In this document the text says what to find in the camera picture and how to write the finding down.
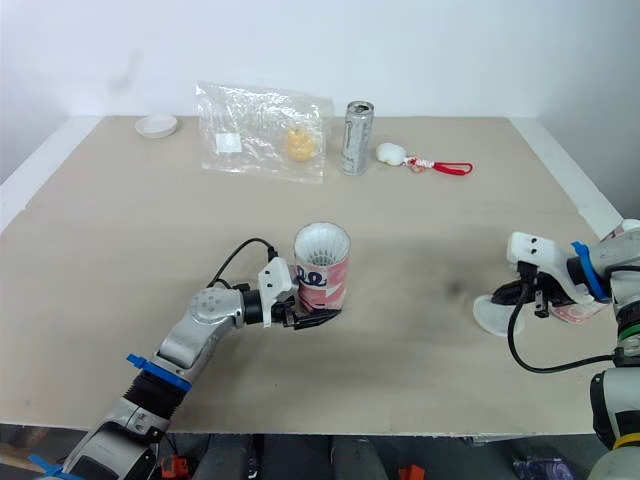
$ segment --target red part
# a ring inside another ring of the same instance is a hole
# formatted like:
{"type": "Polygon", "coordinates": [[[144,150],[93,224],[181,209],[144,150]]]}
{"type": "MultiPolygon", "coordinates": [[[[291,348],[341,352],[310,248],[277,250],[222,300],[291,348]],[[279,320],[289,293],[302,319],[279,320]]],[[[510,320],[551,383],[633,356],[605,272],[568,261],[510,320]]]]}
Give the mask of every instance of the red part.
{"type": "Polygon", "coordinates": [[[449,175],[468,175],[473,170],[473,164],[463,162],[463,163],[446,163],[446,162],[435,162],[433,164],[433,169],[438,170],[442,173],[447,173],[449,175]]]}
{"type": "Polygon", "coordinates": [[[400,480],[425,480],[426,478],[424,468],[420,468],[417,465],[401,468],[398,470],[398,476],[400,480]]]}
{"type": "Polygon", "coordinates": [[[163,458],[160,463],[162,468],[162,478],[173,478],[176,480],[190,480],[189,463],[184,457],[171,455],[170,458],[163,458]]]}

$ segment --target table surface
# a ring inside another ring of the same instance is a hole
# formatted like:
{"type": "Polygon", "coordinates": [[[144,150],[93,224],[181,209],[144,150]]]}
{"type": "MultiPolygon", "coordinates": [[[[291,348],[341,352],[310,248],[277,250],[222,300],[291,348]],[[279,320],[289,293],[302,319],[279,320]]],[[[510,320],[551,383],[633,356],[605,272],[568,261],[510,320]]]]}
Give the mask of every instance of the table surface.
{"type": "MultiPolygon", "coordinates": [[[[588,385],[604,365],[535,375],[485,333],[471,305],[511,281],[519,230],[566,248],[597,237],[506,119],[377,119],[393,141],[458,178],[371,164],[322,185],[203,171],[197,120],[139,137],[107,117],[0,237],[0,421],[86,428],[135,375],[230,251],[262,236],[292,258],[313,221],[352,238],[344,312],[315,329],[247,327],[218,347],[178,409],[176,431],[535,434],[591,431],[588,385]]],[[[254,279],[260,247],[225,277],[254,279]]],[[[582,326],[525,310],[517,341],[548,365],[610,351],[609,309],[582,326]]]]}

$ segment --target pink cup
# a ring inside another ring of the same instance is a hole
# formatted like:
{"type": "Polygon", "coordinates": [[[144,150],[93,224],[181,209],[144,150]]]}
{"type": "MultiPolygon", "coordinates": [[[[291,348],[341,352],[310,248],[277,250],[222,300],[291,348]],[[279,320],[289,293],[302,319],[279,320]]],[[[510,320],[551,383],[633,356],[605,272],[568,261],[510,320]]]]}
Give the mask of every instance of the pink cup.
{"type": "Polygon", "coordinates": [[[312,223],[296,235],[298,297],[310,312],[342,308],[350,247],[347,233],[333,223],[312,223]]]}

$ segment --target white label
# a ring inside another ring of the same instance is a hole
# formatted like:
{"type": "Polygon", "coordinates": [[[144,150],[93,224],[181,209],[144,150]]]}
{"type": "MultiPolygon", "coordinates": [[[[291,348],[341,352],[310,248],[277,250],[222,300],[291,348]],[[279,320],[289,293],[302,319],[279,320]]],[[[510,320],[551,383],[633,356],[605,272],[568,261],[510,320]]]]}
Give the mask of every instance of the white label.
{"type": "Polygon", "coordinates": [[[238,153],[242,151],[242,142],[237,133],[216,133],[216,153],[238,153]]]}

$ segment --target red keychain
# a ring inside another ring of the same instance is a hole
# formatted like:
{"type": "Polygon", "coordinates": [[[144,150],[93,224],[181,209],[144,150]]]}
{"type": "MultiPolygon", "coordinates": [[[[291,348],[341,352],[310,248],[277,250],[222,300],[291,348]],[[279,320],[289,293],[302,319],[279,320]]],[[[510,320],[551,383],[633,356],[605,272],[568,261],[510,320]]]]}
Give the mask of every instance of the red keychain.
{"type": "Polygon", "coordinates": [[[473,170],[473,164],[468,162],[432,162],[431,160],[408,156],[404,148],[393,143],[378,145],[376,156],[382,163],[394,167],[405,165],[414,173],[422,173],[427,169],[433,169],[441,173],[446,173],[447,175],[463,176],[470,174],[473,170]]]}

